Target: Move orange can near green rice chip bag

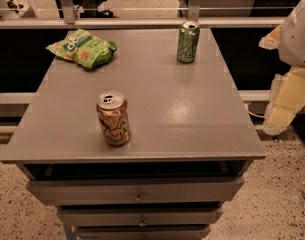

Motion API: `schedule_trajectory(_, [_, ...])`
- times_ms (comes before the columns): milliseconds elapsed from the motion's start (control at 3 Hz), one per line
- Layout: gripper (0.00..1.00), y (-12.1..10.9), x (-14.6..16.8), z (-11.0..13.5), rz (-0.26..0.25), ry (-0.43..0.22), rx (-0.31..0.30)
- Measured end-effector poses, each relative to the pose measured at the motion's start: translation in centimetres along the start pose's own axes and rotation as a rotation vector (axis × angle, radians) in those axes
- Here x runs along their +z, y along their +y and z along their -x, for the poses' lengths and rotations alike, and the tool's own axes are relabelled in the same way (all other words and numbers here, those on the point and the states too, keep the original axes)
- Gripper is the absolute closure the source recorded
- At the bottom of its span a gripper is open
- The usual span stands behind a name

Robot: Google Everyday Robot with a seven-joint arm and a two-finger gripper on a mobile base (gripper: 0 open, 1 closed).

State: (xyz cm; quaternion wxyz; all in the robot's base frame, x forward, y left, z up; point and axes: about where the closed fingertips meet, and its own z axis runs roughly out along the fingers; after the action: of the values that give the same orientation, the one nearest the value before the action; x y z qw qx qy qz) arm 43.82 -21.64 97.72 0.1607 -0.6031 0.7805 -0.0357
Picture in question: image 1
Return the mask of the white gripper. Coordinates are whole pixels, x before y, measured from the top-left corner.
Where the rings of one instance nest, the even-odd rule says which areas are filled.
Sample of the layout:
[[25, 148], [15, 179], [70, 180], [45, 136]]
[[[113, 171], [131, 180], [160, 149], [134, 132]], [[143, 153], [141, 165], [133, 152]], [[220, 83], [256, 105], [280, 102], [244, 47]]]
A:
[[276, 74], [271, 84], [263, 131], [279, 135], [305, 106], [305, 0], [297, 4], [282, 26], [262, 37], [259, 46], [278, 49], [281, 61], [297, 66], [285, 75]]

